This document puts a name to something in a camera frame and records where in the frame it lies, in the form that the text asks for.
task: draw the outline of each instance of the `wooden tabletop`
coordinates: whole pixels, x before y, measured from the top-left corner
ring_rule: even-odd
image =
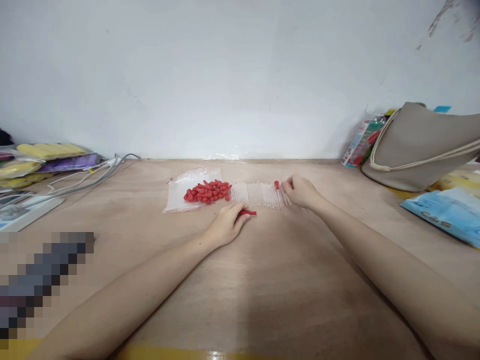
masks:
[[[85,299],[136,264],[206,229],[225,201],[163,214],[170,178],[203,166],[229,182],[309,178],[330,201],[453,281],[476,304],[480,253],[399,206],[357,169],[312,160],[128,160],[101,185],[25,228],[2,274],[41,252],[51,232],[94,232],[68,285],[56,288],[19,337],[42,338]],[[46,191],[46,184],[31,188]],[[65,180],[59,187],[78,179]],[[321,219],[290,206],[257,207],[238,238],[208,256],[130,338],[131,344],[281,358],[424,359],[415,335]]]

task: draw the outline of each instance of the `blue plastic package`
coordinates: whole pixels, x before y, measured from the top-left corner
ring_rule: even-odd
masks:
[[[402,208],[453,236],[480,248],[480,199],[454,187],[405,200]]]

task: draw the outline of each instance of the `purple packaging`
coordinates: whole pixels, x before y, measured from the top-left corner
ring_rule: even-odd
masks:
[[[97,153],[69,157],[48,161],[37,173],[59,173],[75,170],[83,170],[98,165],[100,156]]]

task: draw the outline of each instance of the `bag strap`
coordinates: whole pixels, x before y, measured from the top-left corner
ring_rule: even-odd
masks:
[[[431,158],[426,159],[426,160],[415,161],[415,162],[411,162],[411,163],[408,163],[408,164],[405,164],[405,165],[399,165],[399,166],[394,166],[394,167],[377,164],[375,162],[375,154],[377,152],[377,147],[379,146],[380,141],[382,140],[382,138],[383,138],[385,132],[387,131],[387,129],[389,128],[390,124],[399,114],[400,110],[402,110],[402,109],[400,108],[400,109],[396,110],[388,118],[385,125],[381,128],[380,133],[378,134],[378,138],[376,139],[376,142],[373,145],[373,149],[371,151],[371,156],[370,156],[370,167],[374,170],[389,172],[389,171],[392,171],[392,170],[409,169],[409,168],[414,168],[416,166],[427,164],[427,163],[430,163],[430,162],[433,162],[433,161],[439,161],[439,160],[454,158],[454,157],[464,155],[464,154],[468,154],[468,153],[471,153],[472,151],[480,149],[480,139],[479,139],[479,140],[475,140],[475,141],[473,141],[473,142],[471,142],[467,145],[461,146],[461,147],[456,148],[456,149],[451,150],[451,151],[447,151],[447,152],[445,152],[441,155],[434,156],[434,157],[431,157]]]

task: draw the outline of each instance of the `snack package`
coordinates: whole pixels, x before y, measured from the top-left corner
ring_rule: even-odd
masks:
[[[474,248],[480,248],[480,199],[464,189],[454,187],[426,192],[405,200],[400,206]]]
[[[453,188],[462,188],[467,193],[480,199],[480,174],[471,171],[455,170],[442,176],[440,180],[430,185],[427,190],[435,191]]]
[[[67,171],[83,170],[99,164],[100,156],[92,153],[84,156],[69,157],[48,161],[37,173],[61,173]]]
[[[12,179],[0,179],[0,190],[10,190],[23,188],[33,183],[38,183],[44,179],[51,178],[53,174],[49,172],[33,173],[23,177],[16,177]]]
[[[42,164],[35,161],[11,160],[0,166],[0,179],[24,177],[40,169]]]
[[[1,147],[0,152],[12,154],[15,159],[24,161],[47,161],[91,154],[90,151],[66,142],[9,145]]]

